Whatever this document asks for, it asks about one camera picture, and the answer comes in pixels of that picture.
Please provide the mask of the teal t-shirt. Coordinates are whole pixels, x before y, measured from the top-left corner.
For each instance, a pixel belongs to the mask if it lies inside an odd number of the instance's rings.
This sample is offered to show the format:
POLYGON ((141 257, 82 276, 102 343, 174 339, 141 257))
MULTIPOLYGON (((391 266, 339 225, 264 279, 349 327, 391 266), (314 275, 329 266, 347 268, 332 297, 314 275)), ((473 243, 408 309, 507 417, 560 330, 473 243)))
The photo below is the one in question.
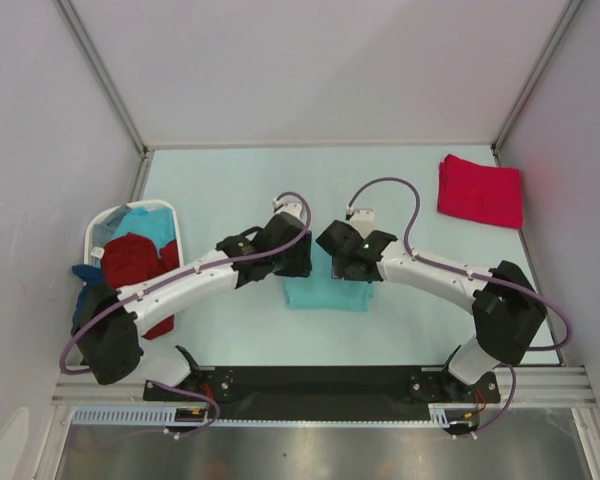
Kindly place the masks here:
POLYGON ((332 259, 319 247, 311 251, 312 270, 308 277, 283 280, 286 306, 291 310, 327 309, 366 312, 375 295, 370 283, 332 277, 332 259))

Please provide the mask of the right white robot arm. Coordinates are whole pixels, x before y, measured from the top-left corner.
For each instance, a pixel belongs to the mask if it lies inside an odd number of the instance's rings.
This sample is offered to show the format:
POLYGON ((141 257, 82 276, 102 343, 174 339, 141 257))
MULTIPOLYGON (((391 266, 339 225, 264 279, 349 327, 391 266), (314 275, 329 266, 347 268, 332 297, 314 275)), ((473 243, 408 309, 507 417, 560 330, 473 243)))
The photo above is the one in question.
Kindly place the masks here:
POLYGON ((525 274, 508 261, 478 271, 448 265, 407 249, 393 234, 373 230, 362 236, 339 220, 317 244, 331 257, 337 278, 414 287, 472 316, 475 334, 450 355, 441 376, 442 391, 453 401, 466 400, 478 380, 498 365, 518 365, 547 316, 525 274))

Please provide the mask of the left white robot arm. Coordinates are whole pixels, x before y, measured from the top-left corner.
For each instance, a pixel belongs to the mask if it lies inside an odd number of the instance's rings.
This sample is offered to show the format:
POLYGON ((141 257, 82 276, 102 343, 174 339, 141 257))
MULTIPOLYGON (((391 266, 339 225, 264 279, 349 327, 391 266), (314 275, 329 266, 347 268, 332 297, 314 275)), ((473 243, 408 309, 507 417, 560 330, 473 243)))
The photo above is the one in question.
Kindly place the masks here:
POLYGON ((201 387, 192 356, 180 346, 154 346, 145 334, 197 301, 269 275, 308 276, 310 251, 308 222, 278 211, 265 226, 229 236, 198 260, 154 279, 118 289, 108 283, 94 287, 71 338, 98 384, 112 385, 143 372, 177 398, 190 399, 201 387))

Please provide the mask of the light blue t-shirt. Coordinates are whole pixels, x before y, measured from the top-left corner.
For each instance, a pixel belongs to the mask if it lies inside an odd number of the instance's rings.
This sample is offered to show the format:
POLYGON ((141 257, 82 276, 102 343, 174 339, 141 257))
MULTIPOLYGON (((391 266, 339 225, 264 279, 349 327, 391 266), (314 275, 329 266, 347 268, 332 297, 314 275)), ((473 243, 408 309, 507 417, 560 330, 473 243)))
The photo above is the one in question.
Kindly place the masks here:
POLYGON ((134 208, 126 213, 115 228, 112 240, 134 234, 153 242, 157 250, 176 239, 176 230, 172 211, 168 208, 147 210, 134 208))

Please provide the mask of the folded red t-shirt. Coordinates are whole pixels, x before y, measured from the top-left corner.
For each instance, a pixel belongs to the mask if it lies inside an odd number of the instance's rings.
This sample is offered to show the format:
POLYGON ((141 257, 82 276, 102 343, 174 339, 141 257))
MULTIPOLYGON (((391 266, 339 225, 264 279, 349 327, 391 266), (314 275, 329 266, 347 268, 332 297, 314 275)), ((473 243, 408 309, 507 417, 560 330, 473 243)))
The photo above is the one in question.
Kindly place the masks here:
POLYGON ((449 154, 439 164, 437 210, 462 220, 520 230, 524 223, 521 173, 449 154))

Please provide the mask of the dark red t-shirt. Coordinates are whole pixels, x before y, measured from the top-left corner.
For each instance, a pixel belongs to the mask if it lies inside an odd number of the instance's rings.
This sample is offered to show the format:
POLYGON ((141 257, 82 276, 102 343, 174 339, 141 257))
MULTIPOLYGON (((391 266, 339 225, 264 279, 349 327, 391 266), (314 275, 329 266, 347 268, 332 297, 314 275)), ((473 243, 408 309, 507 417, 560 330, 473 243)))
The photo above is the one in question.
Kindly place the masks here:
POLYGON ((108 242, 101 259, 104 277, 114 289, 154 279, 180 266, 176 239, 158 249, 152 240, 134 233, 108 242))

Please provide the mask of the white laundry basket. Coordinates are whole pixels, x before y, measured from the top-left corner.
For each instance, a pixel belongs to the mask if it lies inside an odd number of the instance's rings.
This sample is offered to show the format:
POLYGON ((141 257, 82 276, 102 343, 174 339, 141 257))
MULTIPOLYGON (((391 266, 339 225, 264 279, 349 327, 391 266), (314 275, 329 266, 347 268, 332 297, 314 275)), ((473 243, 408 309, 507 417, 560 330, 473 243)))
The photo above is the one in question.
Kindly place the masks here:
POLYGON ((99 267, 105 246, 115 238, 128 233, 151 240, 157 253, 174 241, 177 265, 184 264, 176 211, 169 202, 159 199, 129 202, 97 214, 86 228, 83 263, 99 267))

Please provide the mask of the dark blue t-shirt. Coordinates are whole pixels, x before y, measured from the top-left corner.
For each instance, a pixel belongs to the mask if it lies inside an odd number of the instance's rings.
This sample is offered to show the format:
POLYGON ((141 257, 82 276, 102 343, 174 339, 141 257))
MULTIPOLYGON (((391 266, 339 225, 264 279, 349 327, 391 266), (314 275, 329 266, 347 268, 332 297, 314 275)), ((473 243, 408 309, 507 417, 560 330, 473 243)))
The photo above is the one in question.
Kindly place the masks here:
POLYGON ((72 317, 72 324, 76 325, 84 308, 86 297, 89 292, 105 281, 104 273, 99 267, 87 264, 74 265, 71 268, 72 274, 82 282, 82 288, 77 296, 75 310, 72 317))

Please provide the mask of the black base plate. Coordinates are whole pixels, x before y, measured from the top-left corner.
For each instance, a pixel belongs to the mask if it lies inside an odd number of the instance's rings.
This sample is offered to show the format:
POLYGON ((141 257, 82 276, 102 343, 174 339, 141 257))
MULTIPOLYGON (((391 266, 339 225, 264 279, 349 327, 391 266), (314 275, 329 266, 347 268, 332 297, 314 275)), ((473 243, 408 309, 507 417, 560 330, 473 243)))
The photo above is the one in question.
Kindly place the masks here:
POLYGON ((467 387, 439 366, 223 366, 199 369, 180 388, 209 393, 222 420, 238 421, 415 421, 430 404, 501 400, 494 373, 467 387))

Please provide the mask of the aluminium frame rail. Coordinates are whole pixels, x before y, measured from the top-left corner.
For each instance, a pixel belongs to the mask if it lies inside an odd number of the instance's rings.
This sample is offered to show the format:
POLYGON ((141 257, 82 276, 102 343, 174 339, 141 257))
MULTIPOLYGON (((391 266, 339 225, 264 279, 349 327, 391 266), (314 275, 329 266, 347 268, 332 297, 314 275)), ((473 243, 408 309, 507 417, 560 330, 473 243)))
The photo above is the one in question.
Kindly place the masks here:
POLYGON ((589 408, 596 398, 584 367, 523 366, 515 369, 514 408, 589 408))

